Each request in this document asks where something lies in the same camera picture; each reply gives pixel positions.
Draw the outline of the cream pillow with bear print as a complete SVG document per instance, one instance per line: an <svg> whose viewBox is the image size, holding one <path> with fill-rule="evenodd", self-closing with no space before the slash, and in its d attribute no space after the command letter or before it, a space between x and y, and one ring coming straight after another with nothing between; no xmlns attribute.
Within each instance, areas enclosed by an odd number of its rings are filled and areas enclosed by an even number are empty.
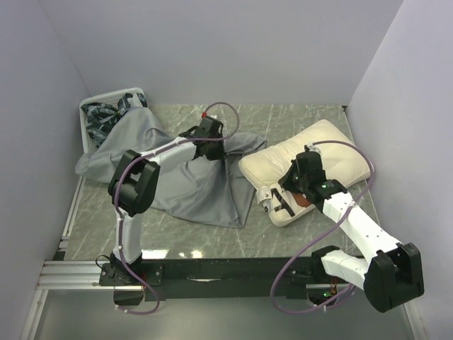
<svg viewBox="0 0 453 340"><path fill-rule="evenodd" d="M277 227L314 208L322 210L326 199L368 179L371 172L353 142L327 120L244 157L239 168Z"/></svg>

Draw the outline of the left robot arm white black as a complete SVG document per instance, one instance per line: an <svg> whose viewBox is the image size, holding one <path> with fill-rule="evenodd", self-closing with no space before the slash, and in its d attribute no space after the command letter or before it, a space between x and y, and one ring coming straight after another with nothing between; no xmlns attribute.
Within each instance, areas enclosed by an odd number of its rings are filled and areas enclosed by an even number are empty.
<svg viewBox="0 0 453 340"><path fill-rule="evenodd" d="M141 232L143 214L151 207L159 176L177 166L205 157L224 157L223 123L203 115L199 125L181 133L173 141L147 152L126 151L108 186L117 218L115 246L110 264L127 285L141 277Z"/></svg>

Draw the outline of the grey pillowcase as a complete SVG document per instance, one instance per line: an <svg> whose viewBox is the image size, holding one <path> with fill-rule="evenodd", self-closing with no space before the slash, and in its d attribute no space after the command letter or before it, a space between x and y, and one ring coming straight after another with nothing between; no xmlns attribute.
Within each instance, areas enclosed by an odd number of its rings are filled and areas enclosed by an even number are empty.
<svg viewBox="0 0 453 340"><path fill-rule="evenodd" d="M81 156L75 172L99 183L110 183L127 150L149 151L173 139L148 108L132 108L113 126L96 152ZM225 159L209 161L200 157L161 174L152 208L190 222L243 228L256 190L241 173L239 161L265 149L266 144L264 137L238 132L224 143Z"/></svg>

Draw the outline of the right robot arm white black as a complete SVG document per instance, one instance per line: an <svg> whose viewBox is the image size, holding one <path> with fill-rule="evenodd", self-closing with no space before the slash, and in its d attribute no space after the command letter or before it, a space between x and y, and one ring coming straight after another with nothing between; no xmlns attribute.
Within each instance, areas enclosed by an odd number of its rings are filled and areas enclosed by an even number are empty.
<svg viewBox="0 0 453 340"><path fill-rule="evenodd" d="M311 255L311 276L325 283L340 278L365 292L379 312L419 298L425 292L419 249L385 232L355 201L339 181L328 179L321 155L306 149L291 161L281 185L300 193L339 228L360 250L360 258L336 246Z"/></svg>

